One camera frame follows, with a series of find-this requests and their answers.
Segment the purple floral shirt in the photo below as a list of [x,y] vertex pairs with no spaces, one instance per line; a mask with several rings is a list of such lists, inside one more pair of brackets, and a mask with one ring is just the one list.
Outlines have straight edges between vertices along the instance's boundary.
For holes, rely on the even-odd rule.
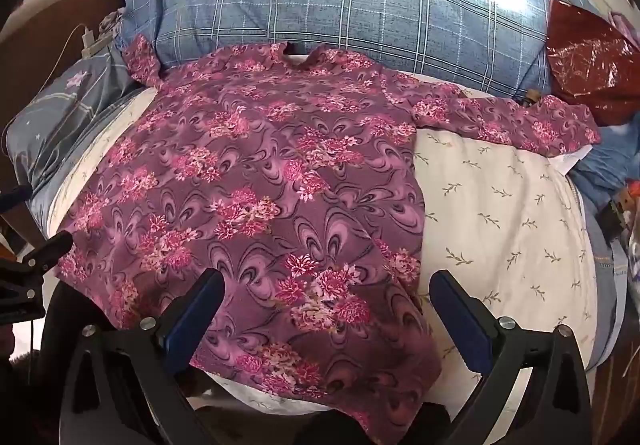
[[598,142],[597,126],[549,95],[470,98],[356,52],[294,63],[285,50],[226,46],[163,69],[135,38],[128,72],[155,98],[67,211],[74,244],[56,274],[131,328],[216,269],[226,293],[196,366],[395,444],[440,373],[416,298],[416,132],[555,157]]

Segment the white paper sheet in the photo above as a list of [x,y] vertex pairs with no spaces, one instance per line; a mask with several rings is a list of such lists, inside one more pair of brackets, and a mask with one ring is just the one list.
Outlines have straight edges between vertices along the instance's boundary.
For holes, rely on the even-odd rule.
[[549,159],[549,164],[552,168],[566,176],[570,170],[572,170],[579,161],[584,159],[592,150],[591,145],[582,146],[580,150],[576,150],[574,153],[562,154]]

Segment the grey star-print pillow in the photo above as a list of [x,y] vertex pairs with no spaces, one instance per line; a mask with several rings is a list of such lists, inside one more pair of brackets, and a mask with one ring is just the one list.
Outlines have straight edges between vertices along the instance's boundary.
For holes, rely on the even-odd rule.
[[28,209],[42,235],[54,197],[96,135],[142,91],[116,46],[81,58],[9,123],[6,150],[17,183],[32,187]]

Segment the blue denim garment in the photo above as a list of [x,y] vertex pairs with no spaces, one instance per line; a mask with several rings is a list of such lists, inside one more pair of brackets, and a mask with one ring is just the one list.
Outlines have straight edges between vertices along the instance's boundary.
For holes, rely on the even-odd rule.
[[639,114],[626,124],[598,127],[598,131],[600,143],[568,173],[592,214],[629,181],[639,179]]

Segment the red plastic bag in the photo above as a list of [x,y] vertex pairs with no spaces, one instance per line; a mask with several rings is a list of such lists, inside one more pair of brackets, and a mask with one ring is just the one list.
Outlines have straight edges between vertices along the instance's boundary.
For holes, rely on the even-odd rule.
[[551,0],[546,54],[552,93],[587,106],[599,126],[626,124],[639,111],[639,49],[604,18]]

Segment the cream leaf-print bed sheet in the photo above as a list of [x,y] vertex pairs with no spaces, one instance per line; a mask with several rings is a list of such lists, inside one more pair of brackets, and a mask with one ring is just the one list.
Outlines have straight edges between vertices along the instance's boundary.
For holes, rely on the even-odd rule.
[[[42,221],[52,236],[90,172],[150,108],[156,90],[134,92],[89,134],[53,196]],[[528,329],[572,327],[582,360],[589,364],[596,340],[596,259],[578,191],[547,159],[506,145],[482,143],[448,131],[420,130],[416,177],[426,199],[419,298],[442,352],[442,374],[427,401],[454,417],[480,381],[454,347],[434,309],[427,283],[438,269],[450,269],[472,297],[496,316],[509,315]],[[318,404],[258,394],[231,380],[215,378],[244,406],[278,416],[318,413]]]

